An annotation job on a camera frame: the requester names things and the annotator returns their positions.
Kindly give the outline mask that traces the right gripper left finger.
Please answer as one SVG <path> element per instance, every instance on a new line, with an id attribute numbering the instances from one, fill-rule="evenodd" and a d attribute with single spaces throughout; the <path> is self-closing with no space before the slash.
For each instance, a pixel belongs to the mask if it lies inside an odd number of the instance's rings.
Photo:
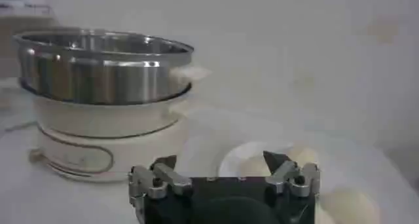
<path id="1" fill-rule="evenodd" d="M 133 166 L 128 173 L 128 196 L 130 200 L 148 196 L 159 200 L 169 191 L 178 196 L 192 193 L 192 179 L 178 174 L 169 164 L 176 164 L 177 157 L 171 155 L 156 159 L 149 168 Z"/>

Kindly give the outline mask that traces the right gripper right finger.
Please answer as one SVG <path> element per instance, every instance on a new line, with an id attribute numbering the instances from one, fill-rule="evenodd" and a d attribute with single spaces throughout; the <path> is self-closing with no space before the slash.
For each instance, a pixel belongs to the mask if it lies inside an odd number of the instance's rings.
<path id="1" fill-rule="evenodd" d="M 319 195 L 321 170 L 317 164 L 308 162 L 300 167 L 287 155 L 270 151 L 263 151 L 263 158 L 271 173 L 265 181 L 277 195 L 286 189 L 298 198 Z"/>

